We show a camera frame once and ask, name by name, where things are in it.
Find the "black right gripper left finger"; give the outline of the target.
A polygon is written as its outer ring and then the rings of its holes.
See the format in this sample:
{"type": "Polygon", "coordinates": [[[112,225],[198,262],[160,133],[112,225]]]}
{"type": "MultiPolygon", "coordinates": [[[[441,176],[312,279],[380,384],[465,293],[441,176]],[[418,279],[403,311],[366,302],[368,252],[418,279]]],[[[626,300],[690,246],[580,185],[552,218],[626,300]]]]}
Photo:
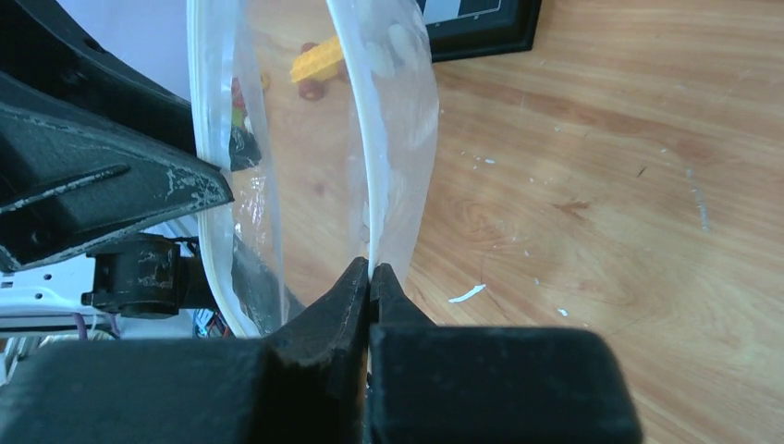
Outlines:
{"type": "Polygon", "coordinates": [[[368,262],[263,339],[58,341],[1,392],[5,443],[357,443],[368,262]]]}

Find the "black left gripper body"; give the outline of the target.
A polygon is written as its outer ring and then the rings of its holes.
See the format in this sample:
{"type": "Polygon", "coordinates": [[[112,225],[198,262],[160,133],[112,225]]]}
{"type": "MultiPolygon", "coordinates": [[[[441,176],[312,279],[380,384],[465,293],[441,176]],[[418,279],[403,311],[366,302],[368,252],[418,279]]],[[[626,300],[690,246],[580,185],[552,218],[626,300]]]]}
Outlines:
{"type": "Polygon", "coordinates": [[[150,227],[227,204],[190,105],[55,1],[1,5],[1,310],[164,318],[214,307],[197,257],[150,227]]]}

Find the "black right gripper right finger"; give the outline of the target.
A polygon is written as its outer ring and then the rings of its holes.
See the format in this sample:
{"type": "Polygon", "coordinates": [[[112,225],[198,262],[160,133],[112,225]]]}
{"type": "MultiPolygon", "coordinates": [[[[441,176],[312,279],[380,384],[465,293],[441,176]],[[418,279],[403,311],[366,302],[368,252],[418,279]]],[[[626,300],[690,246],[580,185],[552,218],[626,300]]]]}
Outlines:
{"type": "Polygon", "coordinates": [[[372,274],[373,443],[640,443],[619,361],[575,327],[440,327],[372,274]]]}

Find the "clear dotted zip bag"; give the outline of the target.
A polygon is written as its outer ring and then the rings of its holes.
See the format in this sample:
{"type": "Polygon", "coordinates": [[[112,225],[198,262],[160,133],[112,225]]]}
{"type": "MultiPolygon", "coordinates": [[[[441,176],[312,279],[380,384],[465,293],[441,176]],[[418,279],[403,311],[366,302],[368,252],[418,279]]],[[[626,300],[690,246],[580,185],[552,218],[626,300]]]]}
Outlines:
{"type": "Polygon", "coordinates": [[[233,194],[198,216],[231,332],[279,329],[356,257],[404,279],[440,113],[417,1],[190,1],[186,23],[196,153],[233,194]],[[349,82],[301,99],[293,60],[335,35],[349,82]]]}

